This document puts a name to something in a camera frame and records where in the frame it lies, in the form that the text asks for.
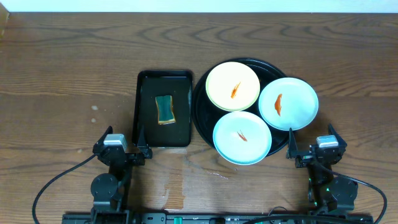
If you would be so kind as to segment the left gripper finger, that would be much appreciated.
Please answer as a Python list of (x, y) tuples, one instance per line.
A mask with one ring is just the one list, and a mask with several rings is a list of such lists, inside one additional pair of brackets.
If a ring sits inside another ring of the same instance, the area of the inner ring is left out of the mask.
[(140, 150), (140, 153), (142, 153), (146, 159), (152, 159), (152, 149), (146, 141), (144, 126), (141, 127), (141, 130), (139, 132), (137, 147)]
[(112, 126), (108, 126), (108, 128), (106, 129), (106, 131), (104, 132), (104, 134), (100, 137), (100, 139), (98, 140), (99, 144), (104, 143), (104, 140), (106, 138), (107, 135), (109, 134), (113, 134), (113, 128)]

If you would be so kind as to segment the light blue plate front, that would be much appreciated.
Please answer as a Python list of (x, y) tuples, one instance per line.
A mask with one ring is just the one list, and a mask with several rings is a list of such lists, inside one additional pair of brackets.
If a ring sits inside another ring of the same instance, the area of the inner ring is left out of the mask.
[(268, 155), (272, 136), (260, 117), (247, 111), (235, 111), (217, 121), (213, 142), (215, 149), (227, 161), (248, 166)]

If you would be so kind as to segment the pale green plate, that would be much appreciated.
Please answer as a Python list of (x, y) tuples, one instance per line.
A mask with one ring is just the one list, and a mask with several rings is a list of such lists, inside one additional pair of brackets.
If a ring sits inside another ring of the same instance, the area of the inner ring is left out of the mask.
[(258, 108), (264, 121), (281, 131), (296, 131), (309, 125), (318, 113), (318, 96), (305, 81), (279, 78), (261, 91)]

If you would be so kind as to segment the green and yellow sponge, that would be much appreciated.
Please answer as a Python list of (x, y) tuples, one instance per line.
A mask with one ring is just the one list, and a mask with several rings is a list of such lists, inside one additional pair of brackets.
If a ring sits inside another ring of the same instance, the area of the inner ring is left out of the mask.
[(176, 122), (174, 115), (173, 98), (171, 95), (156, 96), (155, 98), (158, 124), (172, 124)]

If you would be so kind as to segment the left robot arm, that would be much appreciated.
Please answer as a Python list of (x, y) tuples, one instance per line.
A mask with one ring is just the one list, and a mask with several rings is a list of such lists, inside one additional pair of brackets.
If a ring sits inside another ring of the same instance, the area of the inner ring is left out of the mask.
[(141, 221), (138, 215), (128, 209), (127, 200), (132, 168), (143, 166), (146, 159), (152, 158), (152, 149), (146, 141), (144, 129), (140, 130), (137, 147), (137, 153), (126, 152), (126, 138), (123, 134), (114, 134), (112, 127), (108, 127), (93, 146), (93, 154), (109, 167), (109, 171), (98, 175), (91, 183), (92, 224)]

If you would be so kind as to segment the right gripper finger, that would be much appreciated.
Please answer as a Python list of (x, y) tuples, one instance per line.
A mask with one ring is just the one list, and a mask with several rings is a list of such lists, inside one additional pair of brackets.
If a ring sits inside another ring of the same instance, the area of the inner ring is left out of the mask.
[(332, 126), (331, 123), (328, 125), (328, 134), (329, 135), (333, 135), (336, 138), (336, 140), (337, 140), (337, 142), (339, 144), (345, 144), (346, 143), (343, 140), (343, 138), (336, 132), (336, 130), (334, 129), (334, 127)]
[(292, 128), (289, 129), (289, 142), (286, 153), (287, 159), (295, 159), (298, 156), (298, 148)]

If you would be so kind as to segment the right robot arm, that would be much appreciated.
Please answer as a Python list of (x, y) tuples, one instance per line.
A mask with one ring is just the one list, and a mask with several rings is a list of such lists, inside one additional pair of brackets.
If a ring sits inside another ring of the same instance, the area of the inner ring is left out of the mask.
[(308, 201), (313, 204), (311, 215), (345, 217), (354, 210), (358, 183), (332, 173), (346, 151), (347, 143), (328, 125), (328, 135), (317, 137), (317, 142), (300, 150), (294, 132), (289, 130), (289, 146), (286, 158), (294, 159), (297, 168), (308, 170)]

